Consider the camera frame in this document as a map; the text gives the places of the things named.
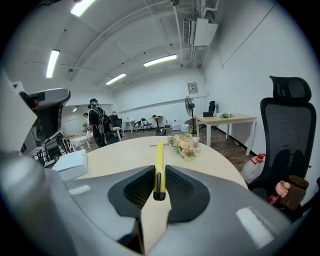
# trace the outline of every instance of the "black backpack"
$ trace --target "black backpack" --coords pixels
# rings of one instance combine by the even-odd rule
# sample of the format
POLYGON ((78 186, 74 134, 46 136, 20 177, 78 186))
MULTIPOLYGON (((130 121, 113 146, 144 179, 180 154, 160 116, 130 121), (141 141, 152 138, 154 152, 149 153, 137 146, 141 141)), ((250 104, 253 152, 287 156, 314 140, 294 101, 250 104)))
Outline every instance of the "black backpack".
POLYGON ((99 116, 98 125, 96 124, 95 127, 98 129, 99 133, 104 136, 105 144, 109 145, 118 142, 113 133, 112 120, 106 115, 106 112, 102 108, 99 110, 96 107, 92 110, 99 116))

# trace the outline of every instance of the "chair headrest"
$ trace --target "chair headrest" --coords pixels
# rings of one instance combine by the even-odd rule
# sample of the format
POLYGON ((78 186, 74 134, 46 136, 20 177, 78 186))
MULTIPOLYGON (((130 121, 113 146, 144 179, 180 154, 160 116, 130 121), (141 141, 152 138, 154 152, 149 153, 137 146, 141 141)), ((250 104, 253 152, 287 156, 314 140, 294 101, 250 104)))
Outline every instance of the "chair headrest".
POLYGON ((311 99, 308 83, 300 77, 269 76, 273 82, 273 98, 286 103, 307 103, 311 99))

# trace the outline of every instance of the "round table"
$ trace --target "round table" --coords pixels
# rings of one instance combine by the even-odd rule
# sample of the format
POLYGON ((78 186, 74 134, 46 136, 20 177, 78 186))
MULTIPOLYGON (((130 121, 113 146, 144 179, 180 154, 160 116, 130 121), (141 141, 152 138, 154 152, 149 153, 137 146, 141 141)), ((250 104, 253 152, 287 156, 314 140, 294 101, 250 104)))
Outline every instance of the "round table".
MULTIPOLYGON (((124 172, 141 166, 156 164, 156 145, 168 142, 167 136, 149 136, 124 140, 87 154, 88 173, 80 179, 93 178, 124 172)), ((199 154, 185 160, 174 152, 171 146, 164 147, 164 164, 179 166, 208 175, 217 176, 247 187, 239 171, 222 154, 200 143, 199 154)))
MULTIPOLYGON (((124 140, 87 154, 88 173, 79 179, 105 176, 142 166, 156 164, 156 145, 168 142, 167 136, 149 136, 124 140)), ((164 164, 179 166, 208 175, 236 182, 247 188, 238 170, 223 155, 214 149, 199 144, 199 154, 189 160, 180 158, 171 146, 164 147, 164 164)), ((144 249, 147 253, 167 229, 167 218, 171 210, 170 195, 164 201, 155 201, 153 193, 141 210, 144 249)))

